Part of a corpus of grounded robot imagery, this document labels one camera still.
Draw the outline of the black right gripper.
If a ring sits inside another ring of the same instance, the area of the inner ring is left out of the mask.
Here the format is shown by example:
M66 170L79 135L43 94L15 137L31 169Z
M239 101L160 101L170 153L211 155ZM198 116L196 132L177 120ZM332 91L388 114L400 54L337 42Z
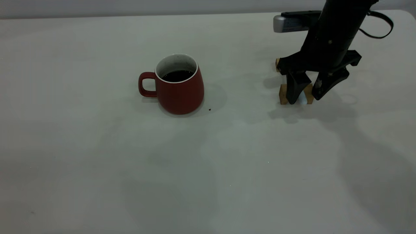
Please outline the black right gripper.
M283 12L277 16L277 32L308 30L299 52L277 62L286 74L286 99L295 104L300 93L311 84L306 71L320 72L312 95L320 100L330 89L349 77L345 55L367 12L376 0L327 0L321 11Z

